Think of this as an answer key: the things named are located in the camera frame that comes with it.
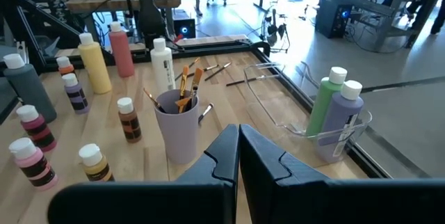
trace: acrylic holder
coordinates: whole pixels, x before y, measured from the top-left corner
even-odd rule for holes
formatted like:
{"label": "acrylic holder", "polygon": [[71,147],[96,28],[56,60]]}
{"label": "acrylic holder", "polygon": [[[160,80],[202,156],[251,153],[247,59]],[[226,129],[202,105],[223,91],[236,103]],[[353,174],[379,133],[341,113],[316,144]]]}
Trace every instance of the acrylic holder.
{"label": "acrylic holder", "polygon": [[[309,113],[302,103],[314,104],[319,84],[312,78],[306,63],[291,67],[264,63],[244,69],[245,82],[253,94],[248,100],[248,113],[261,118],[262,124],[267,126],[269,131],[263,135],[309,166],[316,168],[344,159],[372,121],[371,113],[362,110],[349,128],[306,135]],[[292,93],[299,93],[302,103]]]}

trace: paint bottle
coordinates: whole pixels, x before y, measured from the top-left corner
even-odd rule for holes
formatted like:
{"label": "paint bottle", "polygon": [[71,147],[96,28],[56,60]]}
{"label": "paint bottle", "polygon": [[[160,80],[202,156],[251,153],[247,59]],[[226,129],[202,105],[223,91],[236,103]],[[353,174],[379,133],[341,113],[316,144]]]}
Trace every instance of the paint bottle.
{"label": "paint bottle", "polygon": [[70,59],[66,56],[62,56],[56,59],[58,65],[58,72],[60,75],[76,74],[74,66],[71,64]]}
{"label": "paint bottle", "polygon": [[165,47],[165,39],[157,38],[153,40],[154,48],[150,52],[152,57],[152,67],[158,87],[158,93],[176,89],[175,74],[173,72],[172,50]]}
{"label": "paint bottle", "polygon": [[67,92],[68,98],[71,101],[72,108],[76,114],[87,113],[90,110],[90,106],[86,101],[85,94],[81,84],[77,81],[76,75],[65,74],[62,76],[65,82],[65,91]]}
{"label": "paint bottle", "polygon": [[31,64],[25,64],[19,54],[8,54],[3,59],[8,67],[3,71],[3,74],[22,103],[34,105],[46,122],[55,120],[57,118],[56,110],[34,67]]}
{"label": "paint bottle", "polygon": [[91,33],[79,34],[83,65],[90,77],[92,90],[97,94],[104,94],[111,91],[110,77],[105,66],[104,56],[99,43],[92,40]]}
{"label": "paint bottle", "polygon": [[57,184],[53,168],[30,138],[17,139],[9,145],[9,150],[14,155],[14,162],[37,190],[44,191]]}
{"label": "paint bottle", "polygon": [[82,158],[83,171],[90,182],[114,182],[108,161],[96,144],[84,145],[79,150],[79,156]]}
{"label": "paint bottle", "polygon": [[[323,124],[323,132],[347,129],[354,126],[364,104],[359,96],[361,91],[362,85],[359,82],[347,81],[340,92],[332,95]],[[318,140],[317,152],[326,161],[338,161],[352,133],[353,131],[349,129],[335,136],[321,138]]]}
{"label": "paint bottle", "polygon": [[124,129],[124,134],[127,142],[137,143],[142,138],[140,132],[140,125],[138,120],[138,114],[134,110],[133,102],[131,98],[124,97],[118,100],[119,119]]}
{"label": "paint bottle", "polygon": [[130,77],[134,75],[134,64],[131,58],[130,46],[128,44],[127,33],[125,33],[120,22],[111,22],[110,43],[113,50],[116,67],[120,77]]}
{"label": "paint bottle", "polygon": [[49,130],[47,123],[43,116],[37,112],[32,105],[21,106],[16,110],[26,133],[31,137],[38,148],[43,152],[53,150],[57,146],[51,130]]}
{"label": "paint bottle", "polygon": [[306,128],[306,136],[314,136],[321,132],[325,122],[326,111],[332,99],[332,94],[341,90],[346,75],[342,67],[332,67],[329,77],[321,79],[320,88]]}

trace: wooden board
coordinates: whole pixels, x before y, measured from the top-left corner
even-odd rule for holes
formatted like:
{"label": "wooden board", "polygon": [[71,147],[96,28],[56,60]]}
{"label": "wooden board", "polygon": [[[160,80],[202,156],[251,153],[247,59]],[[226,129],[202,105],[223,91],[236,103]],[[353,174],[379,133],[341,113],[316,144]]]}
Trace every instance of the wooden board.
{"label": "wooden board", "polygon": [[[244,40],[247,39],[245,35],[228,35],[228,36],[215,36],[215,37],[205,37],[205,38],[196,38],[196,39],[185,39],[180,40],[177,42],[179,46],[186,46],[186,45],[195,45],[195,44],[203,44],[203,43],[217,43],[217,42],[229,42],[233,40]],[[143,43],[136,43],[136,44],[130,44],[130,51],[138,51],[138,50],[144,50],[145,44]],[[106,46],[106,51],[111,52],[111,47]],[[61,56],[79,56],[79,50],[78,49],[61,49],[57,51],[54,58],[61,57]]]}
{"label": "wooden board", "polygon": [[[212,41],[211,38],[187,40],[184,44]],[[181,72],[194,58],[183,58],[174,61],[175,73]],[[226,70],[211,80],[204,82],[199,90],[200,111],[212,102],[214,109],[203,119],[197,142],[198,154],[205,150],[212,140],[228,124],[249,124],[263,135],[271,138],[278,145],[286,148],[291,154],[315,167],[331,178],[356,179],[366,175],[349,158],[338,163],[325,165],[311,152],[311,143],[296,141],[292,136],[275,127],[265,111],[254,98],[246,84],[226,87],[225,84],[243,79],[243,69],[259,61],[250,52],[238,54],[221,54],[203,56],[197,67],[208,67],[231,61]],[[87,143],[96,143],[107,156],[111,170],[117,181],[166,181],[175,180],[193,162],[187,165],[175,165],[165,155],[161,132],[154,115],[153,103],[143,94],[145,87],[154,95],[158,94],[154,81],[151,63],[136,65],[134,76],[122,79],[116,67],[109,67],[108,73],[113,90],[105,95],[94,95],[85,70],[76,71],[83,85],[86,97],[91,105],[87,115],[75,115],[63,90],[63,81],[59,73],[47,73],[41,76],[58,118],[49,124],[58,140],[57,148],[46,153],[60,181],[55,188],[37,192],[14,164],[8,146],[16,138],[25,136],[15,113],[11,113],[0,126],[0,216],[1,223],[46,223],[46,210],[49,201],[62,188],[87,180],[81,168],[77,152]],[[258,81],[257,87],[272,91],[269,95],[286,95],[282,85],[274,80]],[[136,144],[128,144],[118,117],[116,102],[121,97],[131,97],[138,112],[143,139]],[[287,100],[286,108],[277,104],[277,112],[287,110],[293,116],[307,119],[307,114],[293,100]],[[243,183],[238,183],[237,223],[251,223]]]}
{"label": "wooden board", "polygon": [[[154,0],[154,4],[158,8],[177,8],[181,0]],[[128,10],[127,0],[69,0],[66,5],[73,13]],[[131,0],[131,5],[134,10],[140,9],[139,0]]]}

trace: white bottle cap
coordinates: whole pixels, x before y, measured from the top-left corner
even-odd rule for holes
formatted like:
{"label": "white bottle cap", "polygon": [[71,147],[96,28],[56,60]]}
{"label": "white bottle cap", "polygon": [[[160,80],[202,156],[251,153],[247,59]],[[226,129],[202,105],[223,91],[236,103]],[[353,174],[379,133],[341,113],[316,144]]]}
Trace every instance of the white bottle cap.
{"label": "white bottle cap", "polygon": [[356,100],[358,99],[363,86],[358,81],[347,81],[341,87],[341,96],[345,99]]}
{"label": "white bottle cap", "polygon": [[121,32],[122,28],[120,26],[120,22],[111,22],[110,29],[111,32]]}
{"label": "white bottle cap", "polygon": [[16,113],[22,122],[32,122],[39,117],[39,113],[33,105],[21,106],[16,110]]}
{"label": "white bottle cap", "polygon": [[63,67],[69,67],[71,65],[70,59],[66,56],[62,56],[56,59],[57,65],[61,68]]}
{"label": "white bottle cap", "polygon": [[65,82],[65,86],[72,87],[77,85],[79,82],[77,81],[75,74],[65,74],[62,75],[62,79]]}
{"label": "white bottle cap", "polygon": [[334,84],[343,84],[346,79],[348,71],[342,67],[331,67],[331,73],[329,73],[329,81]]}
{"label": "white bottle cap", "polygon": [[153,47],[155,51],[164,51],[165,49],[165,39],[157,38],[153,40]]}
{"label": "white bottle cap", "polygon": [[9,145],[9,151],[16,159],[27,159],[37,152],[30,138],[20,138]]}
{"label": "white bottle cap", "polygon": [[91,33],[81,33],[79,34],[79,39],[81,39],[82,45],[91,45],[92,43],[94,43]]}
{"label": "white bottle cap", "polygon": [[3,60],[9,69],[17,69],[25,65],[25,62],[19,54],[8,54],[3,57]]}
{"label": "white bottle cap", "polygon": [[123,97],[118,100],[118,108],[121,114],[128,114],[133,112],[133,101],[130,97]]}
{"label": "white bottle cap", "polygon": [[82,158],[85,166],[97,165],[102,160],[102,153],[96,144],[84,145],[79,150],[79,156]]}

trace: green paint bottle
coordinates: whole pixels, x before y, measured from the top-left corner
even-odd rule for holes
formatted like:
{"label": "green paint bottle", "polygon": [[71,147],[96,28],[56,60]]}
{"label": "green paint bottle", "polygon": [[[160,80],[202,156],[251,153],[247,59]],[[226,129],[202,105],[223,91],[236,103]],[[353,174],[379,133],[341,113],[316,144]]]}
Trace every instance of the green paint bottle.
{"label": "green paint bottle", "polygon": [[307,136],[313,136],[321,132],[332,95],[341,90],[347,73],[348,71],[342,67],[332,67],[329,77],[321,79],[320,88],[318,89],[306,129]]}

